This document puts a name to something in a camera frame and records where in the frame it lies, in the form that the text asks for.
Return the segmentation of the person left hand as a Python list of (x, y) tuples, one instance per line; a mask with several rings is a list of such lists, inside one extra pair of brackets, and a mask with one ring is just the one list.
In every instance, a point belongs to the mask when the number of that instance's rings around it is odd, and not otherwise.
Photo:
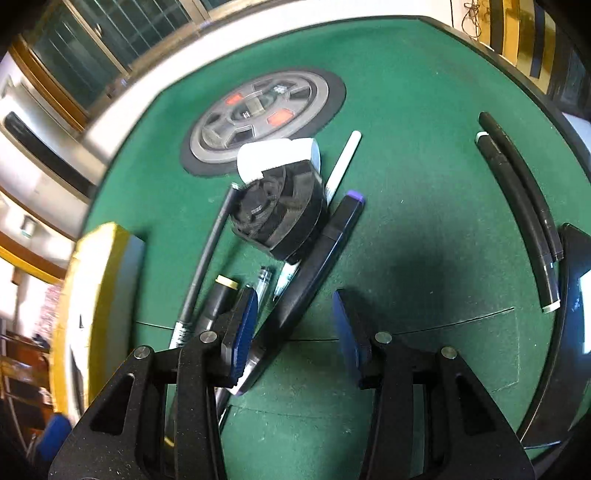
[(66, 416), (61, 413), (53, 414), (36, 444), (36, 457), (44, 462), (51, 462), (71, 431), (72, 426)]

